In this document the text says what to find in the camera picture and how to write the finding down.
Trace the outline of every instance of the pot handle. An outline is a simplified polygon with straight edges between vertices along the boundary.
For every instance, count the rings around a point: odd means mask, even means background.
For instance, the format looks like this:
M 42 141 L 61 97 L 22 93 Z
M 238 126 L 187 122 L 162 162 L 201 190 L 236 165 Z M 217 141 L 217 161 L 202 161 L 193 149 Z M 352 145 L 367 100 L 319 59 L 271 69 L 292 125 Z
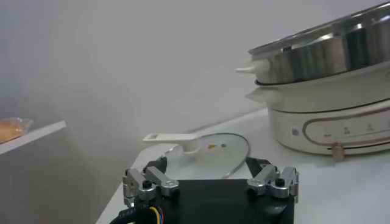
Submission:
M 274 89 L 256 88 L 245 96 L 247 99 L 259 103 L 277 103 L 282 100 L 282 94 Z
M 271 69 L 271 66 L 269 64 L 269 61 L 267 59 L 257 60 L 257 61 L 250 61 L 246 63 L 243 67 L 237 68 L 237 73 L 246 73 L 246 74 L 264 74 L 269 72 Z

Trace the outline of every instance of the plastic bag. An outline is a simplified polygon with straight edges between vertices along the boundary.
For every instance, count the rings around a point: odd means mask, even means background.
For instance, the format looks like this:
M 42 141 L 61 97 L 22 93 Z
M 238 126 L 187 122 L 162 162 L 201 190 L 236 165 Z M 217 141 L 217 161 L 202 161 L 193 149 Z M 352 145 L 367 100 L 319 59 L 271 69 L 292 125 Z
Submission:
M 32 120 L 20 117 L 0 120 L 0 144 L 25 135 L 32 123 Z

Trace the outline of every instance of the wire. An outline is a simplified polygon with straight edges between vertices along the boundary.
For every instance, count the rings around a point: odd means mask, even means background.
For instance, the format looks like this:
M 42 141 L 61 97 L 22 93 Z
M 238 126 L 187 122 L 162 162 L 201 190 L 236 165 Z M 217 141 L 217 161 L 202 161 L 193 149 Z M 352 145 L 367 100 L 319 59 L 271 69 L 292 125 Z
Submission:
M 157 209 L 155 207 L 149 207 L 150 210 L 154 211 L 157 218 L 157 224 L 160 224 L 160 214 L 158 213 Z
M 160 207 L 157 207 L 157 208 L 160 211 L 161 223 L 164 224 L 164 222 L 165 222 L 164 212 L 163 212 L 163 210 Z

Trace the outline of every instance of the control button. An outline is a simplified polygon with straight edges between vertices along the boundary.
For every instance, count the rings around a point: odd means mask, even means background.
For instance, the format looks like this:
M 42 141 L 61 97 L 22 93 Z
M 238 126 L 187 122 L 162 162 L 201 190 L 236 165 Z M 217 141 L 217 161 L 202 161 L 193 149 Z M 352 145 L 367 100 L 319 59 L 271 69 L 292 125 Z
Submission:
M 367 125 L 367 131 L 373 131 L 374 128 L 372 127 L 372 124 Z
M 351 132 L 349 131 L 348 127 L 344 127 L 344 134 L 345 135 L 350 135 L 351 134 Z

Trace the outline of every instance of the white countertop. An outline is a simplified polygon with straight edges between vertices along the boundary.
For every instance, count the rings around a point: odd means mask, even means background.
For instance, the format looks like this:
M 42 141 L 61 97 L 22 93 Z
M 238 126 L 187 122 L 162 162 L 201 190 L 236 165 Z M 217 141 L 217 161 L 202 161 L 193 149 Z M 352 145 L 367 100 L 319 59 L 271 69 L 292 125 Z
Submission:
M 389 151 L 348 156 L 341 163 L 334 163 L 331 156 L 290 151 L 271 138 L 267 116 L 267 110 L 263 109 L 196 133 L 243 135 L 250 142 L 252 157 L 267 159 L 279 168 L 296 167 L 300 172 L 300 189 L 295 223 L 390 223 Z M 132 168 L 143 167 L 173 146 L 160 144 L 144 149 Z M 250 177 L 248 168 L 243 166 L 230 178 Z M 125 208 L 120 185 L 96 223 L 110 223 Z

